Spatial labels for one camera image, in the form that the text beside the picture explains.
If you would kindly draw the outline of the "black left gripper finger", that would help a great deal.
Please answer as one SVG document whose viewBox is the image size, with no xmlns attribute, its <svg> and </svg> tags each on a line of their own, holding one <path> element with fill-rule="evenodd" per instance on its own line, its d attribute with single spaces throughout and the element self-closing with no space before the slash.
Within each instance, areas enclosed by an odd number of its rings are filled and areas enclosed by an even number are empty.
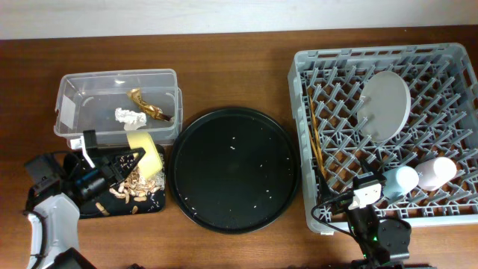
<svg viewBox="0 0 478 269">
<path fill-rule="evenodd" d="M 121 182 L 124 182 L 129 175 L 137 168 L 137 165 L 113 165 L 111 166 L 113 175 L 109 178 L 108 184 L 110 186 L 118 185 Z"/>
<path fill-rule="evenodd" d="M 102 148 L 99 150 L 98 161 L 101 164 L 112 164 L 118 168 L 135 168 L 145 154 L 146 151 L 143 148 Z"/>
</svg>

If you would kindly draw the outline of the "yellow bowl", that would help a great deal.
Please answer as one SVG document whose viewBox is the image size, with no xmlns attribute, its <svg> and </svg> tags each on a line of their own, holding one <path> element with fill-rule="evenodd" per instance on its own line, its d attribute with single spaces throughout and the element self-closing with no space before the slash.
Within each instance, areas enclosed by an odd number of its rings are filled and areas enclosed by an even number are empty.
<svg viewBox="0 0 478 269">
<path fill-rule="evenodd" d="M 126 137 L 131 149 L 143 149 L 145 151 L 137 165 L 145 179 L 151 178 L 163 169 L 164 163 L 148 132 L 128 132 Z"/>
</svg>

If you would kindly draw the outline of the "peanut shell food scraps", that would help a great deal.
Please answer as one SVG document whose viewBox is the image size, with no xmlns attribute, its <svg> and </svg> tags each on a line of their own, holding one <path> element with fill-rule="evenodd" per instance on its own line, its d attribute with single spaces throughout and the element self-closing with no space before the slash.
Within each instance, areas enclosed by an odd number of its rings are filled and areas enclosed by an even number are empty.
<svg viewBox="0 0 478 269">
<path fill-rule="evenodd" d="M 160 212 L 165 206 L 165 183 L 163 170 L 145 179 L 136 168 L 124 182 L 103 193 L 93 208 L 103 217 Z"/>
</svg>

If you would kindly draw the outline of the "light blue plastic cup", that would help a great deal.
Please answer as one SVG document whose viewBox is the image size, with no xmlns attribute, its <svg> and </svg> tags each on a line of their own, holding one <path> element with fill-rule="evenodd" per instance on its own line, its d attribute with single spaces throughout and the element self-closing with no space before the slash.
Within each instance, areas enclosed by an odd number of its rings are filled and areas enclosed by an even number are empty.
<svg viewBox="0 0 478 269">
<path fill-rule="evenodd" d="M 383 173 L 386 178 L 382 190 L 384 197 L 392 200 L 412 191 L 419 182 L 419 175 L 412 167 L 397 167 Z"/>
</svg>

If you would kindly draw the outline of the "white tissue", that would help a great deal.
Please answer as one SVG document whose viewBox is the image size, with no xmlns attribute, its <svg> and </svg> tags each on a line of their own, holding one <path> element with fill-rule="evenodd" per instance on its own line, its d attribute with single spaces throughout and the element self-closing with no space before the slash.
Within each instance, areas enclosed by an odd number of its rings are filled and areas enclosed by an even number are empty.
<svg viewBox="0 0 478 269">
<path fill-rule="evenodd" d="M 122 108 L 115 110 L 115 120 L 124 124 L 126 131 L 138 130 L 141 127 L 146 126 L 146 114 L 143 112 L 134 112 Z"/>
</svg>

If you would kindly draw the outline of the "gold snack wrapper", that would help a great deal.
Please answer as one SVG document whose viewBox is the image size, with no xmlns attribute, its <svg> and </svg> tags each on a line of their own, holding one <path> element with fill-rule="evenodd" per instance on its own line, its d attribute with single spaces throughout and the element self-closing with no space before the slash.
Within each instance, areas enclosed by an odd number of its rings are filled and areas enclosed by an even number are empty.
<svg viewBox="0 0 478 269">
<path fill-rule="evenodd" d="M 167 97 L 158 92 L 145 92 L 141 88 L 133 88 L 126 92 L 127 97 L 147 116 L 154 120 L 172 123 L 174 116 L 170 110 L 173 104 Z"/>
</svg>

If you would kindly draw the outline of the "pink plastic cup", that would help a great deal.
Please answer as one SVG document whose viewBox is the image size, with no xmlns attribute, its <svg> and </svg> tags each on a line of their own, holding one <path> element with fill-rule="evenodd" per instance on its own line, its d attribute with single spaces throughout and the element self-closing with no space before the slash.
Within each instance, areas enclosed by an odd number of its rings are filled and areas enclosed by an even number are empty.
<svg viewBox="0 0 478 269">
<path fill-rule="evenodd" d="M 418 186 L 426 191 L 436 191 L 453 179 L 457 173 L 455 163 L 447 157 L 437 157 L 415 167 L 419 175 Z"/>
</svg>

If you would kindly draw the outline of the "white round plate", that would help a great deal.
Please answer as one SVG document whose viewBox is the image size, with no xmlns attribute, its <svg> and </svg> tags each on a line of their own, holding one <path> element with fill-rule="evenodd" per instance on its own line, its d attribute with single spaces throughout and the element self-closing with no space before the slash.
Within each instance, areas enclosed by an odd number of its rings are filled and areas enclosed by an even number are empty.
<svg viewBox="0 0 478 269">
<path fill-rule="evenodd" d="M 411 94 L 405 81 L 395 72 L 382 71 L 364 85 L 359 98 L 363 101 L 357 111 L 364 136 L 375 143 L 387 141 L 400 133 L 411 110 Z"/>
</svg>

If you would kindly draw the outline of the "wooden chopstick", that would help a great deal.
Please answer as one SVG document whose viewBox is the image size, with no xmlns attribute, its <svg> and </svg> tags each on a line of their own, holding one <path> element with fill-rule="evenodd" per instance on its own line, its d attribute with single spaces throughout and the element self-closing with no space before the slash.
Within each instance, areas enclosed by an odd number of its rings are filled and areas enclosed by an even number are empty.
<svg viewBox="0 0 478 269">
<path fill-rule="evenodd" d="M 314 148 L 316 152 L 317 163 L 318 163 L 320 172 L 323 174 L 323 176 L 326 176 L 326 170 L 325 170 L 325 167 L 323 166 L 323 156 L 322 156 L 322 151 L 320 147 L 320 138 L 319 138 L 318 129 L 317 129 L 317 118 L 314 114 L 314 102 L 311 95 L 308 95 L 308 100 L 309 100 L 311 126 L 312 126 Z"/>
<path fill-rule="evenodd" d="M 326 169 L 323 163 L 322 150 L 320 146 L 320 137 L 319 137 L 318 128 L 317 128 L 318 127 L 317 119 L 312 111 L 311 111 L 311 124 L 312 124 L 313 132 L 314 132 L 314 141 L 315 141 L 314 144 L 317 151 L 317 163 L 320 168 L 320 172 L 323 174 L 324 178 L 326 178 L 327 174 L 326 174 Z"/>
</svg>

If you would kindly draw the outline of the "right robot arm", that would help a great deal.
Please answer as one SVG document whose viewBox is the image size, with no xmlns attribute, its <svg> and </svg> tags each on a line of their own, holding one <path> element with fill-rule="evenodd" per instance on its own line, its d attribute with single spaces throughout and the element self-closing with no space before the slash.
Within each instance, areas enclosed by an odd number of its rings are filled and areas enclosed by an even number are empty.
<svg viewBox="0 0 478 269">
<path fill-rule="evenodd" d="M 352 202 L 346 206 L 348 227 L 363 259 L 351 262 L 355 269 L 404 268 L 409 258 L 411 225 L 395 217 L 378 217 L 373 204 L 382 198 L 386 178 L 364 159 L 362 174 L 353 178 Z"/>
</svg>

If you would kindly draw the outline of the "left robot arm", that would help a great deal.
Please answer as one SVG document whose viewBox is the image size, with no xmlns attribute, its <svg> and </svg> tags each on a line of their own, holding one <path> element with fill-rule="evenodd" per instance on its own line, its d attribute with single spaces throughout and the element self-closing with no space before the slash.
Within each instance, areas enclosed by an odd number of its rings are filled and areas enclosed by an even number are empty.
<svg viewBox="0 0 478 269">
<path fill-rule="evenodd" d="M 28 268 L 93 268 L 79 252 L 80 208 L 126 180 L 146 158 L 145 150 L 92 149 L 88 163 L 80 152 L 48 152 L 25 163 L 34 185 L 23 214 L 31 224 Z"/>
</svg>

